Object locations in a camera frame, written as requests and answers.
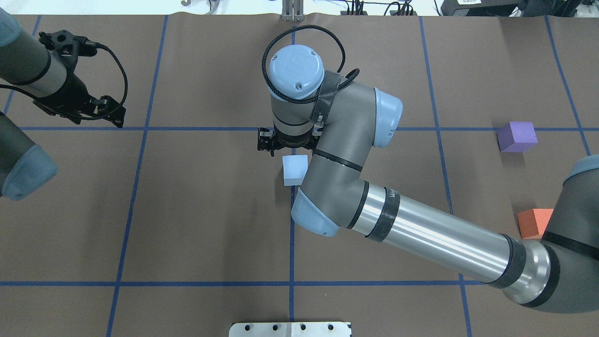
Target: purple cube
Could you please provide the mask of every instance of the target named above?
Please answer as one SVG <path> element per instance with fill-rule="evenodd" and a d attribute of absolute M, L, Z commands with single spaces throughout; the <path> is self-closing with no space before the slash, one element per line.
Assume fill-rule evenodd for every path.
<path fill-rule="evenodd" d="M 502 152 L 524 152 L 539 142 L 532 122 L 509 122 L 497 132 L 497 141 Z"/>

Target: white label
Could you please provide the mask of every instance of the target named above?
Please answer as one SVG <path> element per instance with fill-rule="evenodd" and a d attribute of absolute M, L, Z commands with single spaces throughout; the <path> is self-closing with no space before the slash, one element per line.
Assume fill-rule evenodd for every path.
<path fill-rule="evenodd" d="M 455 10 L 453 16 L 466 16 L 470 10 Z"/>
<path fill-rule="evenodd" d="M 460 5 L 477 5 L 482 3 L 482 0 L 458 0 L 458 4 Z"/>

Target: velcro strap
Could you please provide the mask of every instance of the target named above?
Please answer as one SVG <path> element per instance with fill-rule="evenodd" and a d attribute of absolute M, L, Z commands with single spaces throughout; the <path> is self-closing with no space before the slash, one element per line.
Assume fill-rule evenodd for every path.
<path fill-rule="evenodd" d="M 325 78 L 322 80 L 318 90 L 318 99 L 312 110 L 310 121 L 320 126 L 325 126 L 326 118 L 329 116 L 333 100 L 337 94 L 339 84 L 341 83 L 341 74 L 325 71 Z"/>

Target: orange cube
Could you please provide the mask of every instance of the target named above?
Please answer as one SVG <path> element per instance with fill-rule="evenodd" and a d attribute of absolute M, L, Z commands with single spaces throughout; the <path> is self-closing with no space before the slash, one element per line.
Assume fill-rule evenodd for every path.
<path fill-rule="evenodd" d="M 523 239 L 540 239 L 547 228 L 553 209 L 535 208 L 518 214 L 518 226 Z"/>

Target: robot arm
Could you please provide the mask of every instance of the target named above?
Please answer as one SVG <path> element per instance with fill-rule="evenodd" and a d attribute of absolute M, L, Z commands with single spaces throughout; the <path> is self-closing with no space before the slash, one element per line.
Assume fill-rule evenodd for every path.
<path fill-rule="evenodd" d="M 99 100 L 89 95 L 85 84 L 74 74 L 79 56 L 94 56 L 105 49 L 114 58 L 125 79 L 121 102 L 110 96 Z M 125 119 L 127 78 L 114 53 L 103 44 L 68 31 L 40 33 L 40 41 L 26 32 L 15 17 L 0 8 L 0 79 L 34 99 L 47 114 L 82 120 L 105 119 L 122 128 Z M 0 112 L 0 196 L 20 200 L 56 173 L 50 157 Z"/>
<path fill-rule="evenodd" d="M 270 62 L 270 80 L 283 95 L 271 90 L 274 131 L 262 132 L 259 144 L 265 137 L 278 143 L 274 148 L 309 144 L 306 138 L 314 137 L 314 122 L 323 115 L 318 96 L 328 92 L 326 78 L 311 48 L 279 50 Z M 317 100 L 299 104 L 306 97 Z M 359 178 L 370 147 L 386 146 L 393 136 L 402 111 L 399 99 L 354 82 L 325 100 L 329 110 L 320 123 L 322 135 L 292 208 L 295 223 L 324 236 L 340 227 L 353 229 L 502 289 L 510 300 L 540 311 L 599 309 L 599 156 L 577 163 L 543 239 L 518 240 Z"/>

